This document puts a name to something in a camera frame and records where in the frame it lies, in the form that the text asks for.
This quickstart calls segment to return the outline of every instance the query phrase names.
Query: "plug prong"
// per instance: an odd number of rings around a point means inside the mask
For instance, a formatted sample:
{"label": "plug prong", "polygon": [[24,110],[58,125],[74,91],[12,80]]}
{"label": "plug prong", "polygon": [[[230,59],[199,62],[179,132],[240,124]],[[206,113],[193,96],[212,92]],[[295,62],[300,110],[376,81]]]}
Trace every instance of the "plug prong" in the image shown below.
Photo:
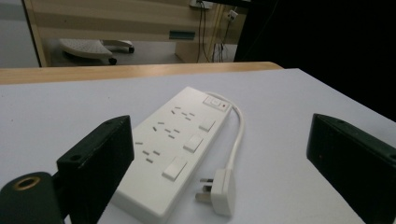
{"label": "plug prong", "polygon": [[212,203],[210,193],[197,193],[195,194],[195,200],[200,203]]}

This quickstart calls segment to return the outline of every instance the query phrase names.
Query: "white cable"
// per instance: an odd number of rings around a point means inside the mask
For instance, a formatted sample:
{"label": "white cable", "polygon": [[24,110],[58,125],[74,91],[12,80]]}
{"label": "white cable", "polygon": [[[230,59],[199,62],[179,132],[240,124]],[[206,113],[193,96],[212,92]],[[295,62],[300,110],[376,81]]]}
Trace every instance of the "white cable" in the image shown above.
{"label": "white cable", "polygon": [[227,165],[226,165],[227,169],[233,170],[233,164],[235,162],[236,152],[238,151],[239,145],[242,142],[242,137],[243,137],[244,132],[245,132],[245,119],[244,119],[244,116],[242,114],[242,111],[239,109],[239,107],[236,104],[234,104],[232,101],[228,100],[227,98],[225,98],[225,97],[223,97],[223,96],[221,96],[221,95],[219,95],[217,93],[214,93],[214,92],[207,92],[207,94],[209,94],[211,96],[214,96],[214,97],[217,97],[217,98],[220,98],[220,100],[223,100],[223,101],[226,101],[226,102],[230,103],[233,106],[233,110],[238,115],[238,118],[239,118],[239,131],[238,131],[238,135],[235,138],[235,142],[233,143],[233,149],[231,151],[230,157],[229,157],[229,159],[227,161]]}

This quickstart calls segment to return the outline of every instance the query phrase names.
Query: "wooden table edge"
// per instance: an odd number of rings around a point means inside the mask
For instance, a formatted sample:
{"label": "wooden table edge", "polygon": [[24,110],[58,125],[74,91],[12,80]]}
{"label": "wooden table edge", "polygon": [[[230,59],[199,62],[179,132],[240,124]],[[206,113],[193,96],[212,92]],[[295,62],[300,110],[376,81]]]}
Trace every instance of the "wooden table edge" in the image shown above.
{"label": "wooden table edge", "polygon": [[0,85],[282,69],[276,63],[172,63],[0,69]]}

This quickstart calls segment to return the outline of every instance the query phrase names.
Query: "power outlet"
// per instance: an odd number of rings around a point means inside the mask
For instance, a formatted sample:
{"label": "power outlet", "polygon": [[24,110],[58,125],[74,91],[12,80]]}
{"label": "power outlet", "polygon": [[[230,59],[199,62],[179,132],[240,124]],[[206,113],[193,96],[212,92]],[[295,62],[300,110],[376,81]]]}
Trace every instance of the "power outlet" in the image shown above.
{"label": "power outlet", "polygon": [[190,0],[190,6],[191,7],[202,7],[201,2],[204,4],[204,8],[206,8],[206,9],[210,9],[213,7],[212,2],[197,1],[197,0]]}
{"label": "power outlet", "polygon": [[112,201],[143,223],[164,223],[232,106],[187,87],[133,129],[134,161]]}

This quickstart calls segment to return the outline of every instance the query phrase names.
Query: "power plug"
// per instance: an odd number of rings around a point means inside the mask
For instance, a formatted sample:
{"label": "power plug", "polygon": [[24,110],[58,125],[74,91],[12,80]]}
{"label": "power plug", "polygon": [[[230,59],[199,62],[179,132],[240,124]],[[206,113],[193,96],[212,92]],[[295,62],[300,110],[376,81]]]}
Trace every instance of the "power plug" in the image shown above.
{"label": "power plug", "polygon": [[201,179],[203,192],[195,194],[198,202],[212,203],[213,209],[219,215],[232,216],[235,208],[235,179],[233,170],[218,169],[213,179]]}

